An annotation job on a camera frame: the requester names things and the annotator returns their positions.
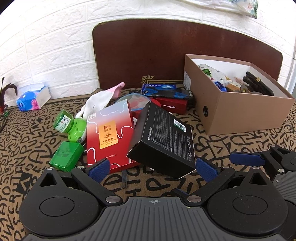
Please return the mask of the white pink glove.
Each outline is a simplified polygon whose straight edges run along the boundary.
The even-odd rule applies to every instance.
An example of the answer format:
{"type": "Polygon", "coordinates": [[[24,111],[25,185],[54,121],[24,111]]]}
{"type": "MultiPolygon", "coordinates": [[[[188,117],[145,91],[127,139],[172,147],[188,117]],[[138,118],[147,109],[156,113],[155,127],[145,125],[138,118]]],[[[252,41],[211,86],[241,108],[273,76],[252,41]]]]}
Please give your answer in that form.
{"type": "Polygon", "coordinates": [[[119,98],[120,91],[124,88],[124,86],[125,83],[121,82],[108,90],[102,90],[93,94],[82,106],[81,110],[75,115],[75,118],[82,118],[86,121],[88,116],[104,109],[112,99],[119,98]]]}

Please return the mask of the dark brown wooden board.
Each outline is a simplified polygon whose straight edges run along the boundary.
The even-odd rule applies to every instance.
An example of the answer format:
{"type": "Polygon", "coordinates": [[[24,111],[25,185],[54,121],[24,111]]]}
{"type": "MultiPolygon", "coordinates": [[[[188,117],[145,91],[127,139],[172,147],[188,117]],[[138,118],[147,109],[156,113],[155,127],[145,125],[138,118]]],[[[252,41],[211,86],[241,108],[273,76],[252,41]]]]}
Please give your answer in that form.
{"type": "Polygon", "coordinates": [[[282,53],[266,43],[211,25],[166,19],[103,22],[92,31],[100,87],[120,82],[139,88],[144,80],[182,80],[186,54],[247,61],[274,79],[282,53]]]}

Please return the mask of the black items in box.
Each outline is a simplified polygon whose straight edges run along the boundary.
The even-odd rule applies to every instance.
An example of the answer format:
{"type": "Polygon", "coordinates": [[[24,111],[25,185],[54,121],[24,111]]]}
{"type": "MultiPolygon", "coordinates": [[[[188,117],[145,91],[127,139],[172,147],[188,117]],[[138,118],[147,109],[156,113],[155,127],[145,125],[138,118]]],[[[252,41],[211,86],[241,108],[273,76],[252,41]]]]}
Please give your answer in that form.
{"type": "Polygon", "coordinates": [[[256,77],[249,71],[243,76],[243,81],[248,84],[248,89],[251,92],[259,92],[263,95],[274,96],[273,91],[265,85],[259,77],[256,77]]]}

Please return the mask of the dark red small box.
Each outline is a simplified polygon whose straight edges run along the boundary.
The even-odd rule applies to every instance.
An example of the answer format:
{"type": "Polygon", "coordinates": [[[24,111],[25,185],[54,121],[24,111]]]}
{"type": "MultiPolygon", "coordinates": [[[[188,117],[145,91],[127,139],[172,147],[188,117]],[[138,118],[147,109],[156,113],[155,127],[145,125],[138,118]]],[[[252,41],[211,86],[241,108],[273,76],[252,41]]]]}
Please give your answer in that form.
{"type": "Polygon", "coordinates": [[[178,98],[153,97],[160,104],[160,107],[170,113],[185,114],[188,101],[178,98]]]}

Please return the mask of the green small box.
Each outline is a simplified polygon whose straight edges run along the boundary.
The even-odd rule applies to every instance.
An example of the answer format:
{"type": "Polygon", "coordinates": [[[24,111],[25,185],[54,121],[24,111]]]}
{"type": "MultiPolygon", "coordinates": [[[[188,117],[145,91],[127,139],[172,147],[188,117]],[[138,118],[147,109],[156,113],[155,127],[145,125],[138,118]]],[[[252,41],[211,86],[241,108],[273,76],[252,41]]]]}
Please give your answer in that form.
{"type": "Polygon", "coordinates": [[[84,147],[80,143],[63,141],[53,155],[50,165],[58,170],[70,172],[83,152],[84,147]]]}

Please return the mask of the green bottle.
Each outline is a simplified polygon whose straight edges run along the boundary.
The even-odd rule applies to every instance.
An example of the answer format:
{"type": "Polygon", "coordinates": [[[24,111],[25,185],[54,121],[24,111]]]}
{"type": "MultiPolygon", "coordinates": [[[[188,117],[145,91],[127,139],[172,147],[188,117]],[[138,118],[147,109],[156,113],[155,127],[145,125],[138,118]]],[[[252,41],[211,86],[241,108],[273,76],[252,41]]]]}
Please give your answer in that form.
{"type": "Polygon", "coordinates": [[[62,109],[56,116],[53,128],[60,133],[66,133],[69,142],[81,144],[86,139],[86,121],[82,118],[74,118],[64,109],[62,109]]]}

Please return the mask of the blue black packet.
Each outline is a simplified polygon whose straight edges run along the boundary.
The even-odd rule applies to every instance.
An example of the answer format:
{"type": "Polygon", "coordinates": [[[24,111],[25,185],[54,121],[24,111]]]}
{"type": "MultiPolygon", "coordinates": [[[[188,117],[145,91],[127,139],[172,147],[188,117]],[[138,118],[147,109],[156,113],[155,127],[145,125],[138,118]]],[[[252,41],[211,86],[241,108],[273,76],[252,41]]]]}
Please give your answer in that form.
{"type": "Polygon", "coordinates": [[[141,94],[148,97],[164,97],[191,100],[194,98],[190,90],[177,88],[170,84],[143,84],[141,94]]]}

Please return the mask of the floral plastic bag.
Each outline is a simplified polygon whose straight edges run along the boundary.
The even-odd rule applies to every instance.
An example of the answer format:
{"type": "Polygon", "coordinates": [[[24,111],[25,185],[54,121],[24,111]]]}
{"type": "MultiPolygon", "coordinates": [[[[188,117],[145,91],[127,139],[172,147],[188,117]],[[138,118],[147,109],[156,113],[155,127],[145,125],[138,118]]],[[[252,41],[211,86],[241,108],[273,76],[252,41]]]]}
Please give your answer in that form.
{"type": "Polygon", "coordinates": [[[253,0],[201,0],[184,1],[203,8],[233,12],[257,19],[258,1],[253,0]]]}

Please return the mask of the blue tissue pack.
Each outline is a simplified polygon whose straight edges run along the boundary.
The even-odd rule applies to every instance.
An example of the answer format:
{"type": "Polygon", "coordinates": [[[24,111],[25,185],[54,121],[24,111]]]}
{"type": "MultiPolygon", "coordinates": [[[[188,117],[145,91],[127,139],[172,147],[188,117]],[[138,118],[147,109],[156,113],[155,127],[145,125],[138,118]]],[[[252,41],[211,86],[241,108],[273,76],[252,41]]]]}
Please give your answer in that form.
{"type": "Polygon", "coordinates": [[[43,83],[30,84],[18,90],[16,104],[22,112],[39,110],[50,98],[48,86],[43,83]]]}

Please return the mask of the blue rimmed mesh net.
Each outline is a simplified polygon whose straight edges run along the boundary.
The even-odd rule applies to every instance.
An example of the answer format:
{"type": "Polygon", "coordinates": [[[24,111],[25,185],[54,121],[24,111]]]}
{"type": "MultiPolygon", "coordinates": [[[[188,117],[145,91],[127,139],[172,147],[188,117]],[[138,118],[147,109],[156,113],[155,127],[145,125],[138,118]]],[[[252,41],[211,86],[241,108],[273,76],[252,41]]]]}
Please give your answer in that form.
{"type": "Polygon", "coordinates": [[[120,97],[116,103],[127,100],[131,111],[140,111],[150,101],[150,99],[139,93],[130,93],[120,97]]]}

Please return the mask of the red gradient box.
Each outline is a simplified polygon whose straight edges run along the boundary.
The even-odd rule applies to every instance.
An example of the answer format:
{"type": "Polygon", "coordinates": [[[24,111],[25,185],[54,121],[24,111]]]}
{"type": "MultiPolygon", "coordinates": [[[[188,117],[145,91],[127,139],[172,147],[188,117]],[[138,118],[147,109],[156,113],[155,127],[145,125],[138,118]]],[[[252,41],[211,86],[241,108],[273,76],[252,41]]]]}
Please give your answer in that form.
{"type": "Polygon", "coordinates": [[[110,173],[138,166],[138,162],[127,157],[133,130],[134,122],[127,100],[88,116],[87,164],[92,166],[107,158],[110,173]]]}

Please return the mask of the patterned letter table cloth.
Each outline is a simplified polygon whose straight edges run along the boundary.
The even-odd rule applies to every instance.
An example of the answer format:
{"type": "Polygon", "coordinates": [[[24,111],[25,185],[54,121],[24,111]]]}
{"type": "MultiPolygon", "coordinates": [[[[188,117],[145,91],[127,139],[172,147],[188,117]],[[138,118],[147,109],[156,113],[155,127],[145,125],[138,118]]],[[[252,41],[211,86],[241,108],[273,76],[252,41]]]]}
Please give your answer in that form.
{"type": "MultiPolygon", "coordinates": [[[[67,140],[66,135],[53,129],[53,121],[62,109],[76,114],[86,100],[85,95],[54,99],[40,110],[28,112],[9,108],[8,117],[1,120],[1,240],[21,240],[25,236],[19,219],[22,200],[48,168],[56,149],[67,140]]],[[[295,150],[295,108],[291,108],[279,128],[227,135],[206,135],[194,108],[188,108],[179,119],[192,128],[196,156],[203,156],[218,166],[229,165],[229,155],[233,151],[256,152],[272,145],[295,150]]],[[[173,179],[146,166],[128,169],[126,189],[121,182],[118,172],[107,176],[102,184],[127,198],[168,196],[175,188],[191,193],[205,183],[195,172],[173,179]]]]}

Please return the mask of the black product box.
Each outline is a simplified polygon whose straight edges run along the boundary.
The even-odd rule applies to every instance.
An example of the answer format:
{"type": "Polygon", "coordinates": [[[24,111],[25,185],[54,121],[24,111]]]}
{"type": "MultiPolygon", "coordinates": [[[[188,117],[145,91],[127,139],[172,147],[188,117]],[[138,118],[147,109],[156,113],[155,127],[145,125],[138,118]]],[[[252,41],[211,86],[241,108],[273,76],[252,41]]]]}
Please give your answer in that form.
{"type": "Polygon", "coordinates": [[[191,127],[150,101],[139,114],[127,157],[158,173],[183,178],[196,169],[191,127]]]}

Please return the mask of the christmas print cloth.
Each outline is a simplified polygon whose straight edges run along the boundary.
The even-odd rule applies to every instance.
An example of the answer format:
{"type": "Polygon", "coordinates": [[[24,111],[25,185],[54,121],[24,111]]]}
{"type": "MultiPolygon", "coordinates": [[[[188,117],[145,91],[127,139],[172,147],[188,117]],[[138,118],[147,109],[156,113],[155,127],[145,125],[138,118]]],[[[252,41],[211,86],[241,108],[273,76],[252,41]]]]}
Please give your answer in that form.
{"type": "Polygon", "coordinates": [[[226,74],[215,68],[206,64],[199,64],[198,67],[212,82],[219,82],[224,87],[232,83],[232,80],[226,74]]]}

